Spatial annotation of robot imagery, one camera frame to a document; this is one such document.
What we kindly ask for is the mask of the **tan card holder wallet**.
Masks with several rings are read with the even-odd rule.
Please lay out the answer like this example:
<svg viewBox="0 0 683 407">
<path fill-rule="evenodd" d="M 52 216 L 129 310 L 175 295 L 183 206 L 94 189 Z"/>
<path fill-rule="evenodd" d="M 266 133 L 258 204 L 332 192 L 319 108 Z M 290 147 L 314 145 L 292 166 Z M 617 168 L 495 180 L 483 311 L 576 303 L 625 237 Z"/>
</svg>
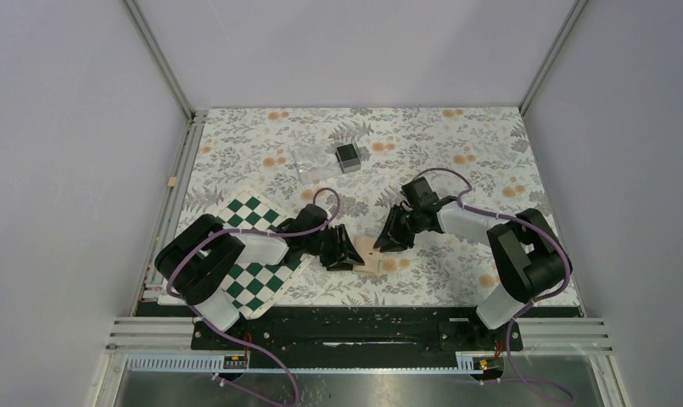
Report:
<svg viewBox="0 0 683 407">
<path fill-rule="evenodd" d="M 385 254 L 380 253 L 373 247 L 375 239 L 373 237 L 356 237 L 354 246 L 361 256 L 364 265 L 354 265 L 355 273 L 367 275 L 380 275 L 383 273 L 383 264 L 388 259 Z"/>
</svg>

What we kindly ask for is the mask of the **black credit card stack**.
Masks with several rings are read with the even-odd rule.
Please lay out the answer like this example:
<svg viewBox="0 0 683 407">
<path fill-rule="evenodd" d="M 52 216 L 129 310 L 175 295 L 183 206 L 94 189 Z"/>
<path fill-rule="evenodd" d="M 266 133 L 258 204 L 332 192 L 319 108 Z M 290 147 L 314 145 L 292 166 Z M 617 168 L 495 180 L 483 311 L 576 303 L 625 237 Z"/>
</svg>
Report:
<svg viewBox="0 0 683 407">
<path fill-rule="evenodd" d="M 335 148 L 335 156 L 339 168 L 345 173 L 357 171 L 361 168 L 361 158 L 355 144 L 343 144 Z"/>
</svg>

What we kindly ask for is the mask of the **clear acrylic card box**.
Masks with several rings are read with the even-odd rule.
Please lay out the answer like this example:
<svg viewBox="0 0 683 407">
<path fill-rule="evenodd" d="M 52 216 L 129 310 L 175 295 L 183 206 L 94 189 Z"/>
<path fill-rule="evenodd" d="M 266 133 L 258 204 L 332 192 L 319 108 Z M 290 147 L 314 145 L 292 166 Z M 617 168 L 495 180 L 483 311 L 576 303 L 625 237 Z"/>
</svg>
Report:
<svg viewBox="0 0 683 407">
<path fill-rule="evenodd" d="M 335 156 L 335 148 L 343 144 L 350 143 L 326 142 L 293 150 L 294 168 L 297 171 L 300 183 L 307 185 L 343 175 L 344 173 L 339 168 L 339 163 Z"/>
</svg>

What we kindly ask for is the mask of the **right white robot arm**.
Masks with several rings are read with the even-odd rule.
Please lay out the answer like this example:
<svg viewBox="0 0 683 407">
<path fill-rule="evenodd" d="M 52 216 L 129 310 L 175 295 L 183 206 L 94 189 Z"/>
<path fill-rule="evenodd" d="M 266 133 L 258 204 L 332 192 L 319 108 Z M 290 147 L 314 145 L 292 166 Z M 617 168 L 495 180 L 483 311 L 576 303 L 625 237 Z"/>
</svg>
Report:
<svg viewBox="0 0 683 407">
<path fill-rule="evenodd" d="M 526 209 L 505 215 L 464 204 L 460 197 L 440 198 L 424 177 L 405 184 L 406 203 L 393 206 L 374 244 L 385 252 L 412 248 L 417 234 L 433 231 L 488 246 L 499 285 L 476 307 L 468 338 L 481 349 L 501 339 L 501 326 L 541 299 L 562 292 L 572 266 L 543 214 Z"/>
</svg>

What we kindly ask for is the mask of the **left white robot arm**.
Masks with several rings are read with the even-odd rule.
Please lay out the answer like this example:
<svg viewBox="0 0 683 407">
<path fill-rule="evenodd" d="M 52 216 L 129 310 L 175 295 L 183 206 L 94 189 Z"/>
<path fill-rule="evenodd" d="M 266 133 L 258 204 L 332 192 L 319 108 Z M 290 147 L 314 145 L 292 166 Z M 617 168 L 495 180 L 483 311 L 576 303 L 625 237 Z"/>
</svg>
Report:
<svg viewBox="0 0 683 407">
<path fill-rule="evenodd" d="M 201 215 L 156 255 L 154 268 L 167 280 L 171 296 L 195 310 L 212 327 L 212 337 L 223 348 L 244 340 L 240 310 L 233 297 L 243 294 L 246 304 L 255 295 L 280 287 L 279 276 L 231 280 L 233 267 L 257 264 L 262 270 L 289 267 L 304 256 L 316 256 L 329 271 L 363 265 L 343 225 L 333 226 L 328 213 L 307 204 L 294 218 L 267 231 L 232 228 L 220 217 Z"/>
</svg>

